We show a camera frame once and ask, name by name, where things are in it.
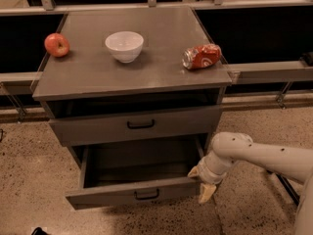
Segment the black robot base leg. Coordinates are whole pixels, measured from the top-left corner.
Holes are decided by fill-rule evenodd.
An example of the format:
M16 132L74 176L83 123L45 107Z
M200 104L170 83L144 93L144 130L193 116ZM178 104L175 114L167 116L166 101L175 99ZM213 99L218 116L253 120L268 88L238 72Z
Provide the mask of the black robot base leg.
M283 177L279 174L277 174L277 178L279 179L279 181L281 182L281 184L283 185L283 187L285 188L285 190L287 191L287 193L289 194L289 196L291 197L293 202L298 206L299 201L300 201L300 197L296 193L296 191L293 189L290 182L285 177Z

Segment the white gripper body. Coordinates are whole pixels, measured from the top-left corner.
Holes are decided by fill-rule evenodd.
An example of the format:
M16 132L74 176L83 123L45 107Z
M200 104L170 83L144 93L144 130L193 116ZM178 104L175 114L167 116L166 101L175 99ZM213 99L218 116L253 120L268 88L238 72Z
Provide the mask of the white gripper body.
M197 164L199 177L204 183L217 185L236 163L231 158L220 157L215 152L210 151Z

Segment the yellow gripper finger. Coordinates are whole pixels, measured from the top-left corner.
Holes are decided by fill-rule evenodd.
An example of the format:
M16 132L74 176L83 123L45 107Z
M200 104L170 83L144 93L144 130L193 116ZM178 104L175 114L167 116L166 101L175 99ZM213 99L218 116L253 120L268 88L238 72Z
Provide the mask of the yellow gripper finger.
M194 166L188 173L189 178L195 178L200 175L199 170L196 166Z
M199 203L204 204L208 202L215 191L216 186L214 184L202 183L200 186Z

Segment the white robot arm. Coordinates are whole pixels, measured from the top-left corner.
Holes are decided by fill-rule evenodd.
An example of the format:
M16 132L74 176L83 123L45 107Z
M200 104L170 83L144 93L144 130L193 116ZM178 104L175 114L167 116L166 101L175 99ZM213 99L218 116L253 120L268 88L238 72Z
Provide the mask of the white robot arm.
M199 203L206 203L237 161L258 165L303 185L293 235L313 235L313 150L255 143L244 133L220 132L211 150L188 173L201 180Z

